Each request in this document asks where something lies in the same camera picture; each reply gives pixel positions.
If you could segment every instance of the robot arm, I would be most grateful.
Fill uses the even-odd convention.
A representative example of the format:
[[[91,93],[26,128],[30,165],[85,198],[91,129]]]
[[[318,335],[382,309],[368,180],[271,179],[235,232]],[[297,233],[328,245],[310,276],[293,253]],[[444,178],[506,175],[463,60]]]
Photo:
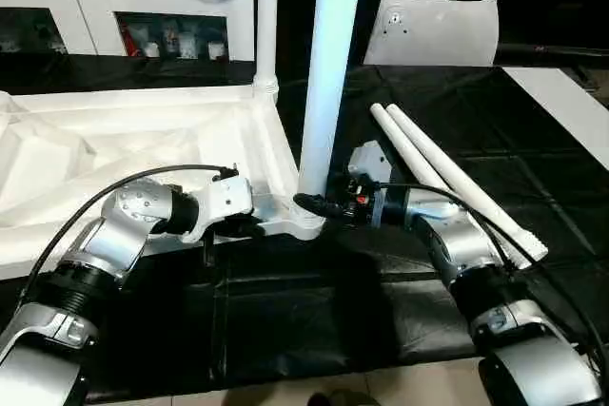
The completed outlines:
[[[484,357],[479,371],[494,406],[601,404],[592,369],[525,285],[511,279],[472,214],[427,190],[401,190],[397,204],[382,192],[363,175],[350,178],[337,203],[304,194],[294,200],[320,216],[397,224],[418,235]]]
[[[239,175],[193,194],[150,179],[116,190],[0,335],[2,404],[81,404],[81,358],[148,237],[198,242],[213,223],[252,209],[249,183]]]

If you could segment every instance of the glass cabinet door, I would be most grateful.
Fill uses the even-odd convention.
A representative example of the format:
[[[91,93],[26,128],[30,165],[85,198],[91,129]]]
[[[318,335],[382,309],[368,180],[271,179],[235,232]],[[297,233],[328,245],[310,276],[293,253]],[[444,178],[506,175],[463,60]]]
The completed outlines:
[[[228,60],[226,18],[115,12],[127,56]]]
[[[97,52],[254,60],[254,0],[79,0]]]
[[[0,0],[0,52],[96,54],[77,0]]]
[[[0,8],[0,52],[67,51],[49,9]]]

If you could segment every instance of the white tray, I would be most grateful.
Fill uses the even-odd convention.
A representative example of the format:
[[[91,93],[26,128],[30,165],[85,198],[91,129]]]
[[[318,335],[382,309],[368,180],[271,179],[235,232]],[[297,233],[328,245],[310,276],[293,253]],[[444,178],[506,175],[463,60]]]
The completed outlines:
[[[27,275],[63,221],[101,188],[166,164],[236,164],[251,182],[268,235],[308,240],[321,229],[323,220],[291,201],[298,171],[273,96],[254,96],[251,86],[15,96],[0,109],[0,280]],[[157,179],[189,191],[212,175],[183,171]],[[99,204],[84,221],[97,215]],[[83,223],[64,237],[46,269]],[[146,254],[181,247],[162,238]]]

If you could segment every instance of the white pvc pipe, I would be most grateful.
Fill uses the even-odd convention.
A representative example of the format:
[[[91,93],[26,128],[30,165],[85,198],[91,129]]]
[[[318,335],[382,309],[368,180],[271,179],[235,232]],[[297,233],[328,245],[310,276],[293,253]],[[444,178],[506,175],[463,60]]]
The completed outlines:
[[[419,183],[449,190],[442,177],[433,169],[408,137],[404,135],[402,130],[395,121],[391,119],[391,116],[387,114],[381,104],[374,104],[371,106],[370,112]]]
[[[279,89],[275,75],[277,0],[258,0],[257,34],[254,86],[275,93]]]
[[[547,254],[547,248],[524,230],[486,192],[484,192],[450,157],[431,140],[404,112],[395,105],[387,107],[399,129],[423,154],[444,180],[466,202],[514,237],[536,259]]]
[[[358,0],[316,0],[298,191],[325,194]]]

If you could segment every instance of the table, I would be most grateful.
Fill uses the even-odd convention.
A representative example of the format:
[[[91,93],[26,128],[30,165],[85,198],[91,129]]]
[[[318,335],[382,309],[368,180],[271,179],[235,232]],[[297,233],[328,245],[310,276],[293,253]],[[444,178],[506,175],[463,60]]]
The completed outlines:
[[[12,93],[245,83],[250,64],[208,67],[92,56],[2,56]],[[306,80],[280,79],[278,110],[299,159]],[[609,173],[500,68],[353,68],[332,158],[378,140],[368,114],[395,103],[519,223],[550,248],[547,266],[609,339]],[[328,376],[474,355],[466,324],[422,245],[384,227],[330,225],[217,247],[218,267],[190,250],[142,259],[93,354],[88,400],[179,395],[287,377]],[[535,272],[535,294],[570,322]],[[21,280],[0,283],[0,325]]]

